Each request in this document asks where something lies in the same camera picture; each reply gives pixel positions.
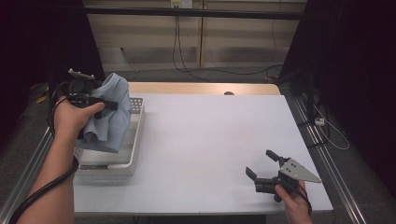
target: white tabletop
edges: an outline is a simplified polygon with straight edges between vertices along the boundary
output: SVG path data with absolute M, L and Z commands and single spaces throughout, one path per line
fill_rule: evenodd
M 277 175 L 271 149 L 315 175 L 284 96 L 133 94 L 146 120 L 132 177 L 90 182 L 76 177 L 77 214 L 227 215 L 284 210 L 257 193 L 246 166 Z M 306 184 L 313 210 L 332 210 L 322 184 Z

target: black wall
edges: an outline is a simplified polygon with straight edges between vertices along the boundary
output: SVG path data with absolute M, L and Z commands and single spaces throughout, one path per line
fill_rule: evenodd
M 396 14 L 391 2 L 347 1 L 316 82 L 363 158 L 396 198 Z
M 50 77 L 70 80 L 69 68 L 105 78 L 87 15 L 77 7 L 82 8 L 80 0 L 1 3 L 0 144 L 27 106 L 32 85 Z

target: cloth fold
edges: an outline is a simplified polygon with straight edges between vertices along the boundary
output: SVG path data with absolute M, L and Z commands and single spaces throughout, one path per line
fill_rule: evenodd
M 118 102 L 118 110 L 104 109 L 100 119 L 91 116 L 84 127 L 84 138 L 77 140 L 76 147 L 118 153 L 133 112 L 128 82 L 113 73 L 91 96 Z

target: wall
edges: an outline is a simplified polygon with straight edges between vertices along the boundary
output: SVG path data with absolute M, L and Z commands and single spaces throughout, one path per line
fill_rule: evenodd
M 84 4 L 170 7 L 169 0 L 85 0 Z M 299 0 L 193 1 L 193 8 L 221 10 L 303 12 L 304 6 L 305 1 Z M 89 15 L 89 20 L 105 71 L 174 67 L 174 17 Z M 283 63 L 297 25 L 297 21 L 179 18 L 183 59 L 188 67 Z M 177 48 L 175 60 L 180 62 Z

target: blue cloth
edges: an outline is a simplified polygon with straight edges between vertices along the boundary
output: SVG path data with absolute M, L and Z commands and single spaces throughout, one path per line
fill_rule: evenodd
M 118 110 L 102 110 L 102 118 L 90 117 L 84 127 L 84 138 L 78 139 L 79 148 L 118 153 L 122 139 L 131 123 L 132 104 L 129 85 L 125 78 L 113 73 L 108 76 L 102 87 L 94 90 L 93 97 L 118 102 Z

